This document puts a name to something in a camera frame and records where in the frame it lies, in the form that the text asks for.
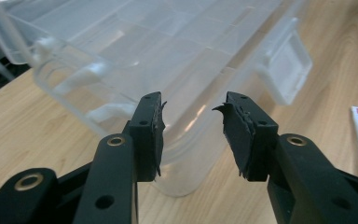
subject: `clear plastic container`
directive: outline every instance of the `clear plastic container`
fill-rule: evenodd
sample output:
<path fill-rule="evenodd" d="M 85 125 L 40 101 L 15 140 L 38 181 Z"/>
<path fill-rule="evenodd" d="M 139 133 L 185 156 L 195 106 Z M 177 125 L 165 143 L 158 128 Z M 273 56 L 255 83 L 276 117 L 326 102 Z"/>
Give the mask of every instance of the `clear plastic container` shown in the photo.
<path fill-rule="evenodd" d="M 212 112 L 226 91 L 264 86 L 290 104 L 311 68 L 296 28 L 306 0 L 0 1 L 0 44 L 101 136 L 150 92 L 168 101 L 156 186 L 197 188 L 227 141 Z"/>

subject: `wooden table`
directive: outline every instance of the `wooden table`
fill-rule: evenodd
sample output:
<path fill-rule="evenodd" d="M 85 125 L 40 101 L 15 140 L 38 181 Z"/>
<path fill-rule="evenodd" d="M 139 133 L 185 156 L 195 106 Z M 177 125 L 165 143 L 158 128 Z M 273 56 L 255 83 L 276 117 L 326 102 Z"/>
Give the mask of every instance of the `wooden table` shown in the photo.
<path fill-rule="evenodd" d="M 312 0 L 300 29 L 314 61 L 290 106 L 267 93 L 259 104 L 280 133 L 312 139 L 339 169 L 358 175 L 358 143 L 350 107 L 358 105 L 358 0 Z M 32 81 L 27 72 L 0 90 L 0 187 L 31 167 L 58 176 L 92 160 L 99 137 Z M 227 149 L 200 188 L 171 198 L 149 184 L 139 192 L 141 223 L 275 223 L 266 183 L 249 183 Z"/>

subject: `plastic container handle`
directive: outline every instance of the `plastic container handle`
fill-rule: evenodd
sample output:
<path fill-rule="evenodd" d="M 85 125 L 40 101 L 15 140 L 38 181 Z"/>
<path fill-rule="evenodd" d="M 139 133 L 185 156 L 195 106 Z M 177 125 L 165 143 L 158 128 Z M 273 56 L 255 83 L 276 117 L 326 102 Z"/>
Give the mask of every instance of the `plastic container handle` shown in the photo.
<path fill-rule="evenodd" d="M 257 73 L 279 105 L 290 105 L 301 90 L 312 60 L 296 31 L 297 18 L 280 21 L 271 31 L 270 40 Z"/>

